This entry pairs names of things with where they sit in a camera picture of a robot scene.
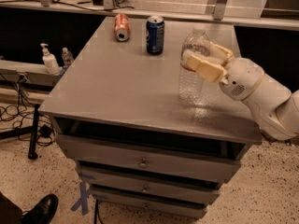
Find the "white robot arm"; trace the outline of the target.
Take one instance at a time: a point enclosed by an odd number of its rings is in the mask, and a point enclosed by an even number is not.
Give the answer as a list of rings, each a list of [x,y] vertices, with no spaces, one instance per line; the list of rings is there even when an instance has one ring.
[[[199,77],[246,105],[262,131],[280,141],[299,136],[299,91],[290,91],[260,65],[213,43],[207,56],[185,49],[182,60]]]

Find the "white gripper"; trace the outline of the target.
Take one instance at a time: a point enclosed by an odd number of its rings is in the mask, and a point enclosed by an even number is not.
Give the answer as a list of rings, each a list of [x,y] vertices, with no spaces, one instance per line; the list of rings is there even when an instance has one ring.
[[[221,82],[221,90],[235,101],[256,101],[262,97],[265,72],[260,65],[245,58],[233,60],[231,50],[214,43],[210,43],[210,55],[194,53],[186,64],[208,82]]]

